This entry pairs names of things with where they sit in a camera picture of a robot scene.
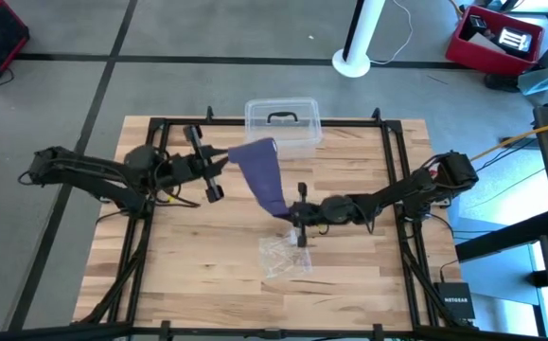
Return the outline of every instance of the purple fabric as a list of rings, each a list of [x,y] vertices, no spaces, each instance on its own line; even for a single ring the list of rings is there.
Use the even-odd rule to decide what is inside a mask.
[[[230,148],[227,156],[229,162],[239,165],[248,187],[261,207],[274,216],[289,214],[284,202],[280,165],[272,138]]]

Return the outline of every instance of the white pillar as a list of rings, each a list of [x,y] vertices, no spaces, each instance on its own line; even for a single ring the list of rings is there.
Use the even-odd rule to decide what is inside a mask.
[[[377,27],[380,13],[383,10],[385,0],[358,0],[363,1],[362,9],[354,11],[352,24],[356,20],[357,25],[349,28],[345,47],[349,46],[347,58],[344,59],[344,49],[337,51],[332,57],[332,66],[346,77],[356,78],[365,75],[370,69],[370,58],[366,55],[370,40]]]

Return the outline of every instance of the clear plastic bag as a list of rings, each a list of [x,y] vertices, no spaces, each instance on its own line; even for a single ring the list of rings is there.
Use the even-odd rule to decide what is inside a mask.
[[[297,247],[294,228],[291,228],[284,237],[261,238],[258,250],[266,278],[297,276],[311,272],[309,251],[307,247]]]

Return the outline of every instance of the gray floor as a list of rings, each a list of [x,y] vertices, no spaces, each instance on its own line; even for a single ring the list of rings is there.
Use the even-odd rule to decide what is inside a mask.
[[[444,62],[456,24],[448,0],[398,1],[413,13],[415,27],[398,60]],[[24,52],[103,55],[114,45],[128,0],[9,4],[32,33]],[[342,47],[353,6],[343,0],[139,0],[121,53],[326,59]],[[408,34],[405,13],[393,2],[383,14],[369,50],[379,60]],[[15,81],[0,87],[0,330],[57,191],[22,187],[16,177],[33,152],[74,147],[104,64],[17,61]],[[532,120],[528,100],[485,89],[482,77],[466,70],[375,68],[350,80],[329,66],[117,63],[86,153],[111,157],[126,115],[202,116],[212,105],[217,116],[241,116],[250,99],[308,96],[323,117],[368,117],[380,107],[386,118],[424,118],[437,152],[474,155],[500,136],[529,129]],[[528,175],[539,161],[524,155],[502,165],[503,173],[484,174],[480,189],[462,201],[461,214],[495,222],[485,209],[465,207]],[[72,193],[26,328],[70,321],[98,208],[85,193]]]

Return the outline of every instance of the wooden table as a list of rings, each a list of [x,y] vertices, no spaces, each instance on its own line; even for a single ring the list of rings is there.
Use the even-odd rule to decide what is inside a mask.
[[[144,143],[149,121],[126,117],[116,161]],[[433,154],[425,122],[402,124],[410,164],[418,167]],[[170,153],[190,152],[181,129],[171,131]],[[202,129],[205,144],[227,148],[243,142],[241,126]],[[280,162],[289,203],[298,200],[298,182],[308,184],[308,200],[314,203],[332,194],[374,192],[389,185],[380,129],[323,131],[314,159]],[[170,320],[174,327],[188,328],[372,330],[381,323],[386,331],[412,329],[392,208],[377,218],[373,235],[363,225],[333,226],[325,236],[310,228],[312,272],[266,279],[259,239],[279,236],[290,227],[257,205],[237,165],[229,164],[218,182],[225,198],[215,204],[206,201],[205,183],[196,181],[183,186],[182,196],[201,207],[156,208],[135,326],[159,327],[162,320]],[[104,205],[101,215],[114,211],[115,206]],[[446,217],[437,208],[433,212]],[[75,320],[85,317],[114,282],[126,222],[118,215],[97,226]],[[436,281],[440,266],[456,259],[451,232],[428,220],[422,233]],[[447,281],[460,280],[458,265],[446,266],[444,275]],[[415,283],[421,323],[426,324],[424,295]],[[123,297],[121,307],[126,305]]]

